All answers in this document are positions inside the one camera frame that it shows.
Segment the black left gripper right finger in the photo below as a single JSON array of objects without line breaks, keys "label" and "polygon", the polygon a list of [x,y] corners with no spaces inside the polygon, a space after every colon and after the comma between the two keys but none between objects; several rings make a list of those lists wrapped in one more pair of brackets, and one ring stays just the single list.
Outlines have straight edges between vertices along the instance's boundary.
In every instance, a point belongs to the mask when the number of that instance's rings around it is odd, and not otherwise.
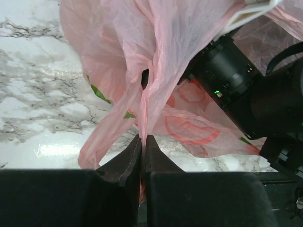
[{"label": "black left gripper right finger", "polygon": [[186,173],[148,136],[145,151],[150,227],[276,227],[265,187],[252,173]]}]

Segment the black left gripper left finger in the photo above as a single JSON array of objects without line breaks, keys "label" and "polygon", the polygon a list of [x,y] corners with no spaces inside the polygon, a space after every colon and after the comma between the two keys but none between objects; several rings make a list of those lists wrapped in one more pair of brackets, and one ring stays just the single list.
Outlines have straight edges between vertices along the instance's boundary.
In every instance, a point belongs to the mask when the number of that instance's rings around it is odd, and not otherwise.
[{"label": "black left gripper left finger", "polygon": [[1,170],[1,226],[136,226],[141,153],[136,136],[96,170]]}]

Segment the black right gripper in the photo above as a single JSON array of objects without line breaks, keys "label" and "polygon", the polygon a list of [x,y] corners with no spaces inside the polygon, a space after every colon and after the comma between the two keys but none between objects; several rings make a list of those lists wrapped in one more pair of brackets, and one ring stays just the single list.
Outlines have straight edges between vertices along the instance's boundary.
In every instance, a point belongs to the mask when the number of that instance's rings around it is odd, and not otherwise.
[{"label": "black right gripper", "polygon": [[194,56],[178,83],[195,79],[219,106],[229,106],[249,92],[262,76],[233,38],[224,35]]}]

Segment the pink plastic bag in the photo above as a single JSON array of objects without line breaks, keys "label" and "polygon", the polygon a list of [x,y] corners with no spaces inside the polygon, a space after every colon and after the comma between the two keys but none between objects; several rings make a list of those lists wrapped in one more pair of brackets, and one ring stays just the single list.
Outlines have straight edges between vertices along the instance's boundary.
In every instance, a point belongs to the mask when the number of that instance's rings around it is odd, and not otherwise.
[{"label": "pink plastic bag", "polygon": [[[97,169],[133,125],[142,148],[149,135],[177,140],[196,157],[258,155],[250,140],[198,81],[178,83],[189,62],[246,6],[245,0],[63,0],[65,38],[79,55],[94,94],[113,105],[80,150]],[[270,61],[303,43],[303,3],[283,0],[226,34],[265,74]]]}]

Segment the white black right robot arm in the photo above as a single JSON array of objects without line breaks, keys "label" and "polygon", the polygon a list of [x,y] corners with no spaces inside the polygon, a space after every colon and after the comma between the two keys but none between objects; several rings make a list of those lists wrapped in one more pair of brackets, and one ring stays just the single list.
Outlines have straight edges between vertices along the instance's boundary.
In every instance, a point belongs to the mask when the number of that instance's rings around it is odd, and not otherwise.
[{"label": "white black right robot arm", "polygon": [[302,51],[302,43],[291,45],[262,74],[225,35],[194,56],[181,80],[197,80],[248,139],[266,138],[263,157],[298,169],[303,165],[303,61],[277,65]]}]

